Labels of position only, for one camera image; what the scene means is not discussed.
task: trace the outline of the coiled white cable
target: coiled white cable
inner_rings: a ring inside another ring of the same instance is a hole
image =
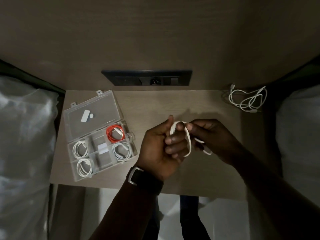
[[[83,166],[82,163],[85,162],[86,165],[90,166],[89,172],[87,172]],[[92,173],[92,166],[91,166],[91,161],[88,158],[82,158],[78,161],[77,163],[77,172],[81,177],[87,177]]]
[[[126,156],[123,156],[117,152],[116,148],[119,146],[122,146],[124,149],[126,149],[128,151]],[[115,157],[118,161],[124,161],[126,159],[129,159],[132,156],[131,147],[129,146],[129,144],[127,142],[116,142],[116,143],[112,144],[111,151],[113,152],[113,154],[115,155]]]
[[[174,122],[174,124],[173,124],[173,125],[171,126],[171,128],[170,128],[170,135],[172,135],[172,134],[175,132],[176,126],[177,126],[177,124],[178,124],[179,122],[182,122],[183,124],[186,124],[186,122],[184,122],[184,121],[176,121],[176,122]],[[192,145],[191,145],[191,138],[190,138],[190,134],[189,134],[188,129],[187,129],[187,128],[184,128],[184,131],[186,132],[186,137],[187,137],[188,145],[189,145],[189,152],[188,152],[187,155],[184,156],[184,157],[187,157],[187,156],[189,156],[190,153],[191,153]],[[201,140],[199,140],[198,138],[194,138],[194,139],[195,139],[197,142],[201,143],[201,144],[205,143],[204,141],[201,141]],[[205,154],[207,154],[207,155],[211,155],[211,154],[212,154],[211,151],[210,151],[210,152],[207,152],[206,149],[203,149],[203,152],[204,152]]]
[[[256,113],[258,112],[258,109],[264,104],[264,102],[266,101],[266,98],[267,98],[267,90],[266,90],[266,87],[262,87],[258,90],[254,90],[252,92],[245,92],[243,90],[240,90],[240,89],[236,89],[236,90],[233,90],[235,88],[235,85],[232,84],[231,87],[230,87],[230,94],[229,94],[229,101],[230,103],[232,103],[234,106],[240,108],[241,110],[243,110],[244,112],[249,112],[249,113]],[[264,96],[263,98],[263,94],[261,93],[262,91],[265,91],[266,95]],[[251,93],[256,93],[254,96],[251,96],[251,97],[248,97],[244,100],[241,101],[240,104],[236,104],[234,101],[233,101],[233,98],[232,98],[232,94],[235,93],[235,92],[243,92],[245,94],[251,94]],[[260,104],[258,106],[253,106],[254,102],[256,101],[256,98],[260,98]]]
[[[80,146],[80,145],[83,145],[83,147],[86,148],[86,151],[85,151],[85,153],[84,153],[83,155],[80,155],[79,152],[78,152],[78,149],[79,149],[79,146]],[[83,141],[83,140],[77,141],[77,142],[73,145],[72,154],[73,154],[73,156],[74,156],[76,159],[81,159],[81,158],[86,157],[86,156],[89,154],[88,146],[87,146],[86,142]]]

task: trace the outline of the wristwatch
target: wristwatch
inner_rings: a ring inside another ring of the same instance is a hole
[[[127,179],[130,184],[152,194],[159,195],[162,190],[163,182],[139,167],[130,168]]]

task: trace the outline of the gray floor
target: gray floor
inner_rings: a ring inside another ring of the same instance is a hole
[[[116,189],[87,188],[83,212],[81,240],[87,240],[102,220]],[[179,196],[161,193],[158,196],[163,219],[158,240],[182,240],[179,222]],[[199,216],[211,239],[249,240],[248,204],[243,201],[200,197]]]

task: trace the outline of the white label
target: white label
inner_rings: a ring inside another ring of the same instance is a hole
[[[109,149],[107,147],[107,144],[106,143],[103,143],[101,145],[98,145],[98,151],[99,151],[99,154],[103,154],[105,152],[108,152]]]
[[[85,110],[83,112],[83,115],[82,115],[82,118],[81,118],[81,122],[87,122],[89,114],[90,114],[90,110]]]

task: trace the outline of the hand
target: hand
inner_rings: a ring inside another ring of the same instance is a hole
[[[173,123],[174,117],[170,115],[165,122],[146,132],[136,163],[161,181],[175,172],[189,152],[183,123],[178,123],[175,133],[169,135]]]
[[[222,161],[232,164],[234,155],[246,151],[243,145],[231,134],[231,132],[216,119],[198,119],[186,124],[190,135],[205,142],[206,146]],[[193,146],[203,149],[201,143],[191,140]]]

